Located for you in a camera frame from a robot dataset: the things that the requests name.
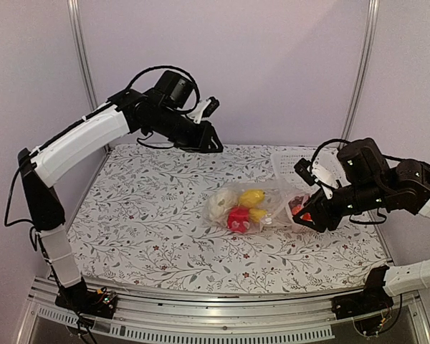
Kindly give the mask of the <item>white cauliflower toy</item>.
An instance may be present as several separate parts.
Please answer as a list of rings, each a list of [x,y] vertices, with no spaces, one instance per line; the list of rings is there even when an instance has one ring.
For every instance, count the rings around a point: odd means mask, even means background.
[[[209,219],[218,221],[224,214],[237,205],[237,193],[229,188],[222,188],[209,197],[207,203]]]

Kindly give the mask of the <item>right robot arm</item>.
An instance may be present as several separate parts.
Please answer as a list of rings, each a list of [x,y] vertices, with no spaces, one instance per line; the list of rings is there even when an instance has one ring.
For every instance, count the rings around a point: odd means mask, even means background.
[[[335,230],[345,216],[384,208],[405,210],[430,219],[430,165],[414,159],[391,168],[384,158],[369,161],[351,158],[342,163],[348,186],[334,188],[328,197],[323,189],[314,193],[293,216],[297,224],[318,232]],[[430,259],[372,269],[365,290],[356,298],[361,312],[372,312],[384,299],[412,290],[430,288]]]

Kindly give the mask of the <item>dark red grape bunch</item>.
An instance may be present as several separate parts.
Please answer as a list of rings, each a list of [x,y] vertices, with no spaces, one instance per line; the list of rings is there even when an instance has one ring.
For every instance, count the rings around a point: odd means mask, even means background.
[[[292,212],[292,215],[295,215],[304,207],[309,197],[310,196],[308,194],[297,195],[289,201],[288,204],[290,207],[290,211]]]

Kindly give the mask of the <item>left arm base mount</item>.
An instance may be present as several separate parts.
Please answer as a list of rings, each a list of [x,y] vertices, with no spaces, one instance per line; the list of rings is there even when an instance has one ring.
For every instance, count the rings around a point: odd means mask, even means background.
[[[118,294],[102,287],[89,290],[84,281],[71,287],[59,288],[55,305],[75,313],[113,319],[118,303]]]

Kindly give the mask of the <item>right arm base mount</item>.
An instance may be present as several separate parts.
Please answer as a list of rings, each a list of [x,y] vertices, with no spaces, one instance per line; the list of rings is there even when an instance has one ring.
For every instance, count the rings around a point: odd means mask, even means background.
[[[355,329],[364,336],[379,335],[384,329],[393,307],[393,298],[384,290],[384,277],[388,266],[372,269],[360,292],[336,296],[331,300],[331,310],[338,320],[367,315],[386,310],[387,315],[377,314],[372,318],[356,320]]]

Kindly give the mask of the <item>red pepper toy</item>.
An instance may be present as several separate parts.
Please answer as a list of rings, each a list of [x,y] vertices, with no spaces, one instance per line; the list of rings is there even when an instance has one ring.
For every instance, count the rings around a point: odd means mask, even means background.
[[[250,227],[249,209],[243,206],[231,208],[226,221],[229,230],[245,233]]]

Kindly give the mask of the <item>orange pumpkin toy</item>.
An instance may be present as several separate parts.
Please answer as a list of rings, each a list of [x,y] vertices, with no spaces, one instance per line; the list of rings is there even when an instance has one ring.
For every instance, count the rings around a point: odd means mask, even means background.
[[[296,205],[291,209],[292,215],[298,214],[302,210],[301,205]],[[309,213],[305,213],[301,216],[301,219],[304,221],[312,221],[311,215]]]

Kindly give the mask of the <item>clear zip top bag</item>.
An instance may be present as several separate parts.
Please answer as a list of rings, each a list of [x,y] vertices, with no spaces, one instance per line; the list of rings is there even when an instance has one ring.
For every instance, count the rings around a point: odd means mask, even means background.
[[[291,226],[309,197],[284,179],[225,183],[208,197],[203,221],[238,234]]]

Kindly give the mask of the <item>yellow corn toy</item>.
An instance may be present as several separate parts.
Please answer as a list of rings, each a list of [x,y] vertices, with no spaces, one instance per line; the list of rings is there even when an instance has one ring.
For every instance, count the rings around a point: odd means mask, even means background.
[[[254,223],[259,223],[267,216],[267,211],[264,209],[251,208],[249,209],[249,220]]]
[[[238,199],[239,205],[248,209],[260,205],[265,198],[265,192],[262,189],[246,190]]]

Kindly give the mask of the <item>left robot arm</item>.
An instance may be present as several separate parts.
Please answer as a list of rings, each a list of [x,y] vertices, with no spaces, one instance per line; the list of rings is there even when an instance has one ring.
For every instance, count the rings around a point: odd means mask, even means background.
[[[178,114],[173,106],[175,102],[168,95],[159,95],[156,90],[121,91],[50,142],[19,153],[21,181],[31,220],[40,233],[59,283],[66,288],[65,300],[77,311],[85,311],[92,305],[92,295],[79,285],[82,275],[68,242],[65,210],[54,185],[97,149],[137,130],[158,133],[172,142],[173,147],[187,152],[223,151],[213,125],[207,120],[219,106],[215,97],[198,101],[188,115]]]

